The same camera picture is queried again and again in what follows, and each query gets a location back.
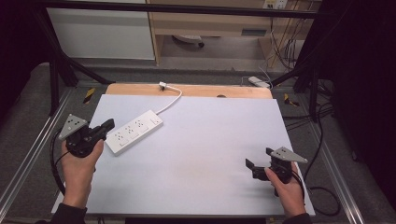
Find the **gray carpet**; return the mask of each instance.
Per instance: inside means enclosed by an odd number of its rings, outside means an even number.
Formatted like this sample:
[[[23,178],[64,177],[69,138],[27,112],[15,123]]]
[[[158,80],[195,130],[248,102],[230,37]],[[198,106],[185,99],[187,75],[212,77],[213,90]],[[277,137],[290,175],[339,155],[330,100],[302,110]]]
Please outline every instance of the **gray carpet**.
[[[161,70],[156,69],[119,69],[107,70],[97,69],[97,73],[121,82],[147,82],[158,83],[165,81],[169,83],[190,83],[190,84],[215,84],[215,85],[240,85],[248,83],[242,77],[250,76],[247,72],[193,72],[186,70]],[[1,169],[0,190],[3,192],[12,176],[17,171],[27,150],[35,141],[40,129],[43,127],[47,115],[50,111],[50,90],[49,75],[45,67],[37,67],[32,78],[24,89],[21,99],[15,104],[8,114],[5,123],[0,129],[0,143],[3,146],[0,150]],[[89,104],[82,103],[88,88],[79,87],[74,89],[69,104],[63,112],[57,128],[62,127],[66,116],[69,113],[79,117],[90,119],[99,101],[99,97],[105,92],[106,86],[98,87]],[[273,90],[274,98],[278,100],[282,115],[301,116],[304,111],[299,106],[285,105],[283,103],[284,94]],[[290,99],[297,98],[290,92]],[[396,223],[396,216],[389,206],[378,186],[375,184],[367,167],[363,163],[354,162],[351,159],[347,142],[339,129],[337,120],[327,117],[322,120],[324,134],[329,147],[332,149],[337,164],[343,171],[347,184],[361,210],[363,218],[367,223]],[[289,131],[290,141],[294,150],[309,160],[313,157],[317,148],[313,140],[313,134],[308,125]],[[35,166],[27,177],[20,193],[7,213],[7,218],[28,217],[32,219],[50,218],[50,210],[55,201],[56,185],[50,172],[49,144],[39,155]],[[313,165],[306,184],[308,187],[321,186],[335,192],[324,163],[319,156]],[[314,206],[324,212],[333,212],[336,203],[328,193],[321,190],[314,191],[310,195]],[[317,223],[348,223],[344,209],[334,217],[327,217],[317,214],[313,217]]]

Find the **white cabinet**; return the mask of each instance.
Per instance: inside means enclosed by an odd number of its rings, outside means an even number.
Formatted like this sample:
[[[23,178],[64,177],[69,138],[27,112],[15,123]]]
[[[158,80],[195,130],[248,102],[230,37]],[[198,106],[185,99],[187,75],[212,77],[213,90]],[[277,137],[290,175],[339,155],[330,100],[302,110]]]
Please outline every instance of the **white cabinet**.
[[[145,0],[103,2],[144,4]],[[48,12],[69,57],[154,60],[147,12],[62,8],[49,8]]]

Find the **cabinet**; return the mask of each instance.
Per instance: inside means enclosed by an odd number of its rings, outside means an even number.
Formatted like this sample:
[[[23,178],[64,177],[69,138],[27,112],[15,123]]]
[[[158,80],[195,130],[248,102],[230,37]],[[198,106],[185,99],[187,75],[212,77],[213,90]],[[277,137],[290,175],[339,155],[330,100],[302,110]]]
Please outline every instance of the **cabinet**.
[[[246,7],[262,8],[264,0],[147,0],[148,4],[174,4],[187,6],[210,7]],[[286,9],[290,10],[317,10],[320,1],[289,0]],[[312,20],[300,21],[289,18],[265,18],[228,15],[202,15],[150,12],[151,38],[157,63],[161,62],[161,50],[164,35],[203,35],[203,36],[255,36],[260,41],[262,52],[271,65],[276,63],[271,43],[271,23],[273,24],[274,38],[279,46],[292,37],[304,40],[308,34]]]

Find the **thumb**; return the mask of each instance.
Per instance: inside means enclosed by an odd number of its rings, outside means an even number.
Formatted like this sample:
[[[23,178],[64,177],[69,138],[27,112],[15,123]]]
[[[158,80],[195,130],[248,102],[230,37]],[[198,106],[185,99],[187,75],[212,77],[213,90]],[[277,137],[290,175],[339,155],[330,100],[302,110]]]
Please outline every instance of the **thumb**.
[[[276,189],[279,189],[283,186],[282,181],[280,181],[279,177],[277,177],[274,171],[272,171],[270,168],[265,167],[265,173]]]
[[[100,139],[96,145],[93,147],[93,151],[91,153],[90,156],[92,156],[92,158],[97,161],[99,159],[99,157],[102,155],[103,152],[103,146],[104,146],[104,141],[102,139]]]

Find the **finger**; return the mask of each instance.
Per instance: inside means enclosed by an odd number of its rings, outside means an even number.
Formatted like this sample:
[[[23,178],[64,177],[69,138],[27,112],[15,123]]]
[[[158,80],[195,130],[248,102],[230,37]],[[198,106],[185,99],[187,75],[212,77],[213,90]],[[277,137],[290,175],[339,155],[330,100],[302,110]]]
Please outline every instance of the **finger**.
[[[102,155],[103,147],[104,147],[104,141],[102,139],[100,139],[93,147],[93,151],[90,156],[93,157],[95,161],[97,161],[99,157]]]
[[[66,140],[62,141],[62,154],[67,152]]]
[[[270,168],[265,168],[265,173],[267,174],[268,179],[271,181],[276,189],[282,187],[283,183],[282,181],[280,181],[279,177],[277,177],[274,171],[272,171]]]
[[[291,170],[298,174],[298,168],[294,161],[291,162]]]

